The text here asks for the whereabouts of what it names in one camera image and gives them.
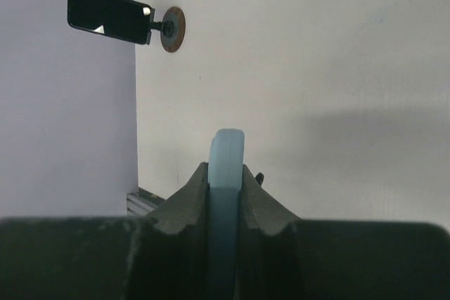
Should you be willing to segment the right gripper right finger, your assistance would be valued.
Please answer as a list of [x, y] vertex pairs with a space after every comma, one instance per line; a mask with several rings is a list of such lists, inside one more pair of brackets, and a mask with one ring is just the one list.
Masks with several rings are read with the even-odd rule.
[[301, 219], [243, 170], [240, 299], [448, 299], [449, 233], [431, 223]]

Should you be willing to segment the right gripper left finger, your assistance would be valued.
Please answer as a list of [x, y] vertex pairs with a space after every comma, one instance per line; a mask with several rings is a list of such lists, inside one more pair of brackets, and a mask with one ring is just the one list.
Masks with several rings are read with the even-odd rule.
[[1, 220], [2, 299], [204, 299], [207, 164], [145, 216]]

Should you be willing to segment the light blue cased phone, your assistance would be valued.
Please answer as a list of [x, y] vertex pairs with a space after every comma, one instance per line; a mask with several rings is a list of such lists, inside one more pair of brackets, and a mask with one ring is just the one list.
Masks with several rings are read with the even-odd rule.
[[245, 134], [220, 129], [212, 139], [207, 171], [207, 299], [232, 299]]

